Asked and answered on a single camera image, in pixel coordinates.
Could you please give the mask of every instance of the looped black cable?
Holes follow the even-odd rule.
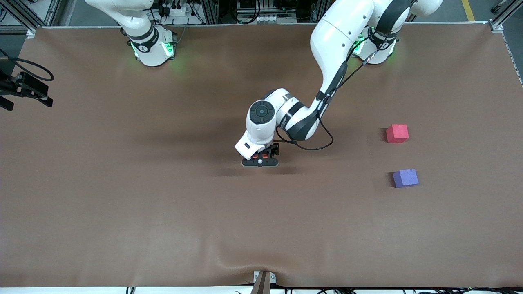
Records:
[[[7,60],[13,62],[17,67],[19,67],[20,69],[22,69],[23,71],[27,72],[28,74],[34,76],[35,78],[39,79],[39,80],[42,80],[42,81],[46,81],[46,82],[50,82],[52,80],[54,80],[54,75],[53,73],[46,69],[45,67],[43,67],[42,65],[36,63],[36,62],[32,62],[30,60],[26,60],[26,59],[22,59],[22,58],[15,58],[15,57],[10,57],[4,50],[0,49],[0,53],[2,53],[5,57],[7,57]],[[45,71],[48,75],[49,75],[49,78],[46,78],[46,77],[42,77],[42,76],[39,76],[33,72],[31,72],[30,70],[28,70],[27,68],[25,68],[24,66],[22,66],[21,63],[27,63],[27,64],[30,64],[30,65],[33,65],[33,66],[36,66],[38,67],[39,69]]]

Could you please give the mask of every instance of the white robotic arm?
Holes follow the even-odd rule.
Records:
[[[153,25],[144,9],[153,0],[85,0],[119,23],[131,39],[136,57],[147,66],[158,66],[174,57],[173,32]]]
[[[429,2],[429,5],[424,4],[425,11],[435,11],[437,7],[434,7],[439,7],[437,3],[441,4],[441,0],[417,2]],[[277,165],[277,160],[270,160],[276,127],[284,130],[293,142],[310,138],[345,77],[347,55],[360,41],[360,33],[365,43],[372,43],[362,44],[359,56],[364,63],[371,60],[376,60],[373,63],[383,62],[392,53],[410,7],[411,0],[336,0],[311,35],[311,50],[323,74],[320,91],[310,107],[283,88],[254,102],[247,113],[247,130],[235,146],[245,158],[242,163],[249,166]]]

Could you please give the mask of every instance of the yellow floor line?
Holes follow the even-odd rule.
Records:
[[[469,21],[475,21],[474,15],[472,14],[472,9],[470,8],[469,0],[461,0],[461,3],[463,4],[463,8],[465,8],[465,14],[467,15],[467,19]]]

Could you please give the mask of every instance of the brown tabletop surface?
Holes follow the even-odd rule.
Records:
[[[252,102],[317,93],[312,29],[190,27],[154,68],[118,29],[39,29],[21,57],[53,71],[54,106],[0,112],[0,286],[235,285],[260,269],[295,287],[521,286],[523,89],[502,35],[405,26],[337,93],[330,148],[241,167]],[[384,142],[392,123],[411,138]],[[420,185],[393,188],[407,168]]]

